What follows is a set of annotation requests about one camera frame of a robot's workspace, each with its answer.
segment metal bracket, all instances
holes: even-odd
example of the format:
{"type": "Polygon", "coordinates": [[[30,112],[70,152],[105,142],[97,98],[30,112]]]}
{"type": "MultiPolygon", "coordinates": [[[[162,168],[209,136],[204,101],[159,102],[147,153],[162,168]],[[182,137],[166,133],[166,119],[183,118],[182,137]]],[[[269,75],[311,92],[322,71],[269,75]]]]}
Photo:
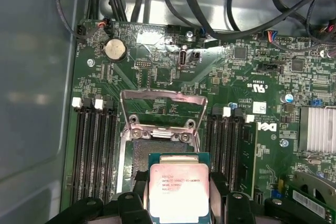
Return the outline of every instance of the metal bracket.
{"type": "Polygon", "coordinates": [[[173,102],[193,103],[193,104],[203,106],[202,112],[197,119],[196,127],[189,129],[190,133],[192,133],[193,136],[196,136],[197,131],[200,128],[203,116],[206,112],[206,106],[208,104],[207,97],[202,97],[199,95],[184,95],[181,92],[175,92],[175,91],[169,91],[169,90],[145,90],[145,91],[122,90],[120,92],[120,103],[121,103],[123,114],[125,116],[127,128],[129,130],[132,130],[135,128],[135,125],[131,124],[131,122],[129,121],[130,117],[129,117],[126,103],[125,103],[126,99],[155,100],[158,98],[170,98],[173,102]]]}

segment dimm slot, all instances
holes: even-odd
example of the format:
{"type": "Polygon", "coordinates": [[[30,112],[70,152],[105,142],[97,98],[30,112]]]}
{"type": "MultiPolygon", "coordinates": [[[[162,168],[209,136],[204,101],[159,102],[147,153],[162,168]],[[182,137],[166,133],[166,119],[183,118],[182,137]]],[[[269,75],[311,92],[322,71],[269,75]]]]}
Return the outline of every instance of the dimm slot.
{"type": "Polygon", "coordinates": [[[78,187],[79,187],[79,173],[80,173],[80,157],[82,150],[82,139],[85,127],[85,113],[82,110],[77,111],[77,128],[76,128],[76,139],[75,139],[75,153],[74,162],[72,169],[72,187],[70,192],[70,204],[77,201],[78,198],[78,187]]]}
{"type": "Polygon", "coordinates": [[[116,122],[117,118],[114,115],[108,115],[109,119],[109,129],[106,141],[106,165],[105,165],[105,192],[103,194],[103,201],[107,204],[110,201],[110,192],[112,191],[112,169],[113,169],[113,158],[114,158],[114,136],[116,132],[116,122]]]}
{"type": "Polygon", "coordinates": [[[102,168],[102,159],[103,159],[103,149],[104,149],[104,132],[105,132],[105,125],[106,125],[106,115],[99,114],[98,115],[99,123],[96,131],[96,151],[94,157],[94,189],[93,189],[93,198],[100,197],[100,187],[101,187],[101,168],[102,168]]]}
{"type": "Polygon", "coordinates": [[[81,198],[89,197],[89,183],[90,183],[90,171],[91,171],[91,157],[92,157],[92,147],[95,135],[95,121],[96,115],[94,111],[89,113],[88,117],[88,127],[85,133],[85,149],[83,157],[83,180],[82,180],[82,194],[81,198]]]}

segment screw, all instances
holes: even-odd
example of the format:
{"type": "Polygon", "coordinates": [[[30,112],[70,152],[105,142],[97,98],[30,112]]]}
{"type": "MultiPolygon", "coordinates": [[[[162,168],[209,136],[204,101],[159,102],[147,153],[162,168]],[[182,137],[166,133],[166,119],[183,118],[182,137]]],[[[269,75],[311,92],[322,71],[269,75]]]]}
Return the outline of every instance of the screw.
{"type": "Polygon", "coordinates": [[[287,139],[281,139],[279,144],[281,147],[288,147],[289,142],[287,139]]]}
{"type": "Polygon", "coordinates": [[[93,66],[95,65],[94,62],[95,62],[95,61],[94,61],[93,59],[88,59],[88,61],[87,61],[86,63],[87,63],[87,65],[88,65],[89,67],[93,67],[93,66]]]}
{"type": "Polygon", "coordinates": [[[88,205],[88,206],[92,206],[94,204],[96,204],[96,202],[94,200],[91,200],[91,201],[86,203],[86,205],[88,205]]]}
{"type": "Polygon", "coordinates": [[[189,141],[189,135],[188,134],[182,134],[181,141],[188,142],[189,141]]]}
{"type": "Polygon", "coordinates": [[[243,196],[241,194],[233,194],[233,197],[235,197],[236,199],[242,199],[243,196]]]}
{"type": "Polygon", "coordinates": [[[185,33],[185,37],[186,37],[187,39],[191,39],[191,38],[194,37],[194,34],[193,34],[192,31],[187,31],[187,32],[185,33]]]}
{"type": "Polygon", "coordinates": [[[275,205],[282,205],[282,201],[280,199],[273,199],[272,202],[275,204],[275,205]]]}
{"type": "Polygon", "coordinates": [[[141,137],[141,131],[140,131],[140,130],[137,130],[137,129],[134,129],[134,130],[132,131],[132,136],[133,136],[134,138],[140,138],[140,137],[141,137]]]}

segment capacitor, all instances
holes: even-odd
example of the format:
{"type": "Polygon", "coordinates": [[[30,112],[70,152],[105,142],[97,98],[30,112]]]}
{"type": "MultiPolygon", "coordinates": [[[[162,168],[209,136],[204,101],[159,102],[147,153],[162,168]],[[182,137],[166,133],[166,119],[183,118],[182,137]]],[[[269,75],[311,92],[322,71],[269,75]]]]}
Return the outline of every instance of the capacitor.
{"type": "Polygon", "coordinates": [[[238,108],[238,104],[235,103],[235,102],[229,102],[228,106],[229,106],[232,110],[238,108]]]}
{"type": "Polygon", "coordinates": [[[282,103],[292,103],[294,101],[294,96],[292,94],[283,94],[280,97],[282,103]]]}

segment usb port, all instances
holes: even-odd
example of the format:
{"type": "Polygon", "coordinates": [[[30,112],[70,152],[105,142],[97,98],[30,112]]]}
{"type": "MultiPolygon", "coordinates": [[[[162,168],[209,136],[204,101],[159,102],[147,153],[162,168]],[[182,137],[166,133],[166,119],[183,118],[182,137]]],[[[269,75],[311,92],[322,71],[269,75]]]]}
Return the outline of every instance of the usb port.
{"type": "Polygon", "coordinates": [[[180,51],[180,55],[179,55],[179,57],[178,57],[179,59],[179,65],[180,66],[184,66],[185,65],[185,63],[186,63],[186,58],[187,58],[187,52],[186,51],[184,51],[184,50],[182,50],[182,51],[180,51]]]}

